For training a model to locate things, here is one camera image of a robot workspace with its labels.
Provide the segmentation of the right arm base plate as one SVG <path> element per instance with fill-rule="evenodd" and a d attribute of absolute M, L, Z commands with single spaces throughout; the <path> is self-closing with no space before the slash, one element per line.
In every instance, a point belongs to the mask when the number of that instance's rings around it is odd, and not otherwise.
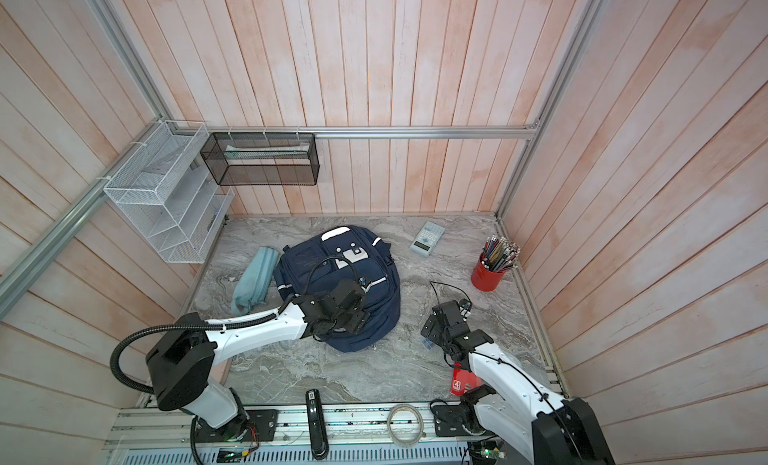
<path fill-rule="evenodd" d="M 483 431 L 473 424 L 461 404 L 436 400 L 429 404 L 438 437 L 482 435 Z"/>

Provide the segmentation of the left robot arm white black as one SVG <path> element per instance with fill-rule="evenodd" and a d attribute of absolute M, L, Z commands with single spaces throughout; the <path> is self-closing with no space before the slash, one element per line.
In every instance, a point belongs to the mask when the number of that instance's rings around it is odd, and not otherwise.
<path fill-rule="evenodd" d="M 240 441 L 255 427 L 241 399 L 211 377 L 212 369 L 231 357 L 272 343 L 312 337 L 327 341 L 337 331 L 359 334 L 370 313 L 364 309 L 372 281 L 361 275 L 347 258 L 353 277 L 342 278 L 322 295 L 308 289 L 284 299 L 281 306 L 240 318 L 203 320 L 196 313 L 174 324 L 152 326 L 134 332 L 114 348 L 110 369 L 123 385 L 156 397 L 165 411 L 182 410 L 193 416 L 191 437 L 202 423 L 224 441 Z M 149 335 L 161 339 L 146 356 L 149 385 L 123 372 L 120 358 L 133 342 Z"/>

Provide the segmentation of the light green calculator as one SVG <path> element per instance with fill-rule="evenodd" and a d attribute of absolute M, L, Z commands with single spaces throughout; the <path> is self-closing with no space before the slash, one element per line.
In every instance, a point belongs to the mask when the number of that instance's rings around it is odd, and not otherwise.
<path fill-rule="evenodd" d="M 443 226 L 427 221 L 411 243 L 410 250 L 423 257 L 430 256 L 444 232 Z"/>

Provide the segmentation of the red pen holder cup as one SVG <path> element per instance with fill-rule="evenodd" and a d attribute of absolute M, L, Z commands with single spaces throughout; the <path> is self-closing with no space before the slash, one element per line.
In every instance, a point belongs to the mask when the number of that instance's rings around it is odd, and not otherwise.
<path fill-rule="evenodd" d="M 485 256 L 481 254 L 471 274 L 472 285 L 483 292 L 494 291 L 505 276 L 505 271 L 494 272 L 486 266 Z"/>

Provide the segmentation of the red booklet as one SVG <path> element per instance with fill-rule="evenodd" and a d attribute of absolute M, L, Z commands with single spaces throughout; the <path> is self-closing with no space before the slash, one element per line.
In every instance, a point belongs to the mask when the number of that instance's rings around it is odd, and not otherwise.
<path fill-rule="evenodd" d="M 453 365 L 453 375 L 451 380 L 450 392 L 455 396 L 462 396 L 465 393 L 481 386 L 483 381 L 473 372 L 460 367 L 459 362 Z"/>

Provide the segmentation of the aluminium front rail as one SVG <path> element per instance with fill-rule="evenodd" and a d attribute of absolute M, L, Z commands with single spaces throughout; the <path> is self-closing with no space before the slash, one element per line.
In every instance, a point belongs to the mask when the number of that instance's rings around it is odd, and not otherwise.
<path fill-rule="evenodd" d="M 406 410 L 390 414 L 392 403 L 325 404 L 324 420 L 329 441 L 332 445 L 373 444 L 392 442 L 391 433 L 405 440 L 420 431 L 420 441 L 474 440 L 477 436 L 438 437 L 434 419 L 426 402 L 412 402 L 423 419 L 417 423 L 416 414 Z M 307 445 L 309 443 L 306 406 L 265 405 L 250 406 L 248 410 L 277 409 L 275 446 Z M 177 448 L 189 444 L 189 430 L 192 417 L 181 411 L 161 411 L 157 408 L 127 409 L 118 416 L 107 435 L 106 450 Z"/>

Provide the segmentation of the black handheld device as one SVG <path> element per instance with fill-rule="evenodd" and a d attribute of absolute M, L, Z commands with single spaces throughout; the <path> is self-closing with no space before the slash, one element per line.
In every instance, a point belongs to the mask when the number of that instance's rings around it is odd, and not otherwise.
<path fill-rule="evenodd" d="M 329 453 L 330 445 L 319 390 L 308 390 L 305 401 L 311 453 L 315 460 L 324 460 Z"/>

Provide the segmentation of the light blue pencil case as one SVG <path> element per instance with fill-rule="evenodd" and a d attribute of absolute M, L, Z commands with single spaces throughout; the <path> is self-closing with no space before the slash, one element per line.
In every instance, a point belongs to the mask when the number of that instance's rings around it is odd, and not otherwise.
<path fill-rule="evenodd" d="M 273 247 L 260 247 L 235 286 L 230 309 L 237 316 L 250 314 L 265 302 L 269 284 L 279 259 Z"/>

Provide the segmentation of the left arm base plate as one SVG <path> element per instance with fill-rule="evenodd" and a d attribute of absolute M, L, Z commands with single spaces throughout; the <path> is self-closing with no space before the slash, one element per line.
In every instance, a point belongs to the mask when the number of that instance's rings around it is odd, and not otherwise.
<path fill-rule="evenodd" d="M 196 443 L 255 443 L 274 440 L 279 414 L 277 409 L 247 410 L 246 414 L 248 418 L 238 415 L 218 429 L 208 425 L 202 418 L 198 418 L 191 435 Z"/>

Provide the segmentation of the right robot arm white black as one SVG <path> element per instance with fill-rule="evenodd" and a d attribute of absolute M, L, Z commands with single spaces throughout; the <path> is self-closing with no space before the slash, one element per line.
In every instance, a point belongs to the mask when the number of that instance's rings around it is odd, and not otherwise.
<path fill-rule="evenodd" d="M 615 462 L 590 404 L 535 380 L 491 336 L 469 327 L 457 301 L 434 306 L 421 334 L 442 349 L 448 364 L 482 381 L 461 397 L 468 430 L 492 432 L 531 464 Z"/>

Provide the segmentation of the black mesh wall basket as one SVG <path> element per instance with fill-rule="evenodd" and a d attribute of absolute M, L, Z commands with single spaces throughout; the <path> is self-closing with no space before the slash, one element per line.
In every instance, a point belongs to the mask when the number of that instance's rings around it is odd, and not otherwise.
<path fill-rule="evenodd" d="M 215 132 L 201 158 L 223 186 L 314 186 L 320 171 L 309 133 Z"/>

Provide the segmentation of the navy blue student backpack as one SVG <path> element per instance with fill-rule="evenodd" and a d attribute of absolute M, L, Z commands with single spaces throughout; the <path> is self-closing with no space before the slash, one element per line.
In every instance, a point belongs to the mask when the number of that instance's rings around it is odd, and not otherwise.
<path fill-rule="evenodd" d="M 357 334 L 336 322 L 328 343 L 341 352 L 374 344 L 394 329 L 401 315 L 400 278 L 391 245 L 365 227 L 342 225 L 286 246 L 273 277 L 283 299 L 305 293 L 321 298 L 345 279 L 357 281 L 365 292 L 361 310 L 369 316 Z"/>

